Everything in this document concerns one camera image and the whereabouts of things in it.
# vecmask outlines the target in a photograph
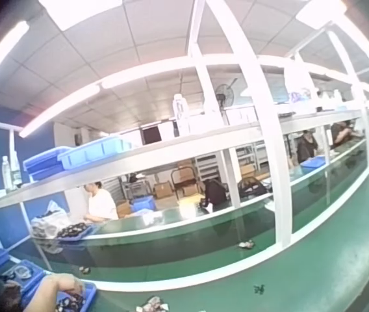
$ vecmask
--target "woman in white shirt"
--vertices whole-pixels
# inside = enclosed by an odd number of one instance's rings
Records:
[[[87,184],[84,188],[89,193],[89,213],[84,216],[86,221],[99,223],[118,219],[114,200],[111,194],[102,188],[101,182]]]

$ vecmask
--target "blue wall panel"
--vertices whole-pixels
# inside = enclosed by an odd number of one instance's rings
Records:
[[[30,117],[23,115],[20,112],[2,107],[0,108],[0,122],[5,124],[22,126],[27,124],[30,119]],[[20,168],[22,170],[21,174],[23,182],[28,183],[29,176],[23,171],[23,161],[45,150],[55,147],[53,124],[45,124],[27,138],[21,138],[16,133],[14,137],[14,143],[20,162]],[[9,132],[8,130],[0,129],[0,189],[4,188],[3,177],[1,173],[1,163],[3,162],[2,156],[9,156],[9,153]],[[69,211],[64,193],[60,192],[26,202],[25,208],[29,220],[35,216],[44,214],[50,200],[54,200],[61,208]],[[25,225],[19,205],[13,205],[0,209],[0,239],[5,248],[20,241],[28,234],[29,232]]]
[[[12,246],[28,234],[29,230],[24,222],[19,205],[0,209],[0,240],[4,248]]]

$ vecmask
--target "plastic water bottle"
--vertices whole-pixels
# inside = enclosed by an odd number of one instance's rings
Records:
[[[20,163],[18,162],[17,152],[13,152],[13,156],[11,158],[11,178],[13,181],[13,189],[16,189],[23,184],[21,181],[21,171],[20,171]]]
[[[11,180],[11,170],[10,170],[10,164],[8,163],[7,156],[3,156],[1,172],[3,174],[4,189],[6,190],[6,192],[10,192],[13,188],[13,183]]]

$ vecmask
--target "light blue bin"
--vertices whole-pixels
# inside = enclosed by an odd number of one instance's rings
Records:
[[[65,170],[71,170],[94,161],[124,153],[132,148],[133,146],[130,142],[122,140],[118,136],[108,136],[60,154],[58,159],[62,161]]]

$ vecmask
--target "white plastic bag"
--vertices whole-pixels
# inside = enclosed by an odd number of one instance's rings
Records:
[[[54,239],[57,233],[70,226],[72,223],[64,209],[58,206],[53,200],[49,202],[45,215],[31,220],[31,235],[39,239]]]

